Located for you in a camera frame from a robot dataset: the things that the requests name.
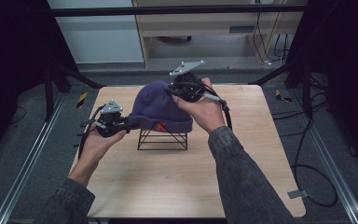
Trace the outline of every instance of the hand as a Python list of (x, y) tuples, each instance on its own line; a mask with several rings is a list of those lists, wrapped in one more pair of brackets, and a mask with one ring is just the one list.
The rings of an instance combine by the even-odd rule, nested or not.
[(68, 178), (86, 187), (89, 184), (92, 173), (98, 167), (98, 162), (103, 158), (107, 150), (114, 143), (120, 141), (124, 135), (126, 135), (125, 130), (105, 138), (100, 136), (95, 129), (91, 131), (83, 146), (81, 157)]
[[(202, 82), (212, 87), (209, 78), (203, 78)], [(173, 96), (172, 98), (178, 104), (178, 107), (190, 114), (207, 133), (211, 133), (215, 129), (226, 125), (220, 103), (207, 99), (205, 96), (202, 96), (196, 103), (187, 102), (177, 96)]]

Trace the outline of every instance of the red label on hat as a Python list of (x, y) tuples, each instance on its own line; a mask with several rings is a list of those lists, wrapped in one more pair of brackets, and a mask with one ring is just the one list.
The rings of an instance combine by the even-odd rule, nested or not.
[(167, 125), (167, 122), (159, 122), (157, 124), (157, 131), (159, 132), (167, 132), (167, 130), (164, 128), (164, 126)]

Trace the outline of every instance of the hat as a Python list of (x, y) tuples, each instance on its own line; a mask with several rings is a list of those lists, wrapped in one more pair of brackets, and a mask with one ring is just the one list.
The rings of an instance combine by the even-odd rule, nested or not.
[(133, 129), (144, 129), (162, 133), (189, 133), (193, 119), (180, 109), (166, 92), (168, 84), (154, 81), (144, 86), (133, 103), (129, 122), (139, 124)]

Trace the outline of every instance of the gray sleeve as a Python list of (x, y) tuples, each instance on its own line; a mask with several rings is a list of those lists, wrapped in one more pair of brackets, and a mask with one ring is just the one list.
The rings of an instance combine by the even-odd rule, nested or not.
[(88, 223), (95, 195), (67, 178), (45, 203), (34, 223)]
[(228, 223), (296, 223), (228, 127), (214, 130), (208, 144), (216, 161), (220, 197)]

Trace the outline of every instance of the black wire stand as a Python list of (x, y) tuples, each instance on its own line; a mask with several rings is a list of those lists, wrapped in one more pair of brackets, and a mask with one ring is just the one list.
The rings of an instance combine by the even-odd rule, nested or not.
[(139, 132), (138, 150), (187, 150), (187, 146), (187, 133), (159, 133), (145, 129)]

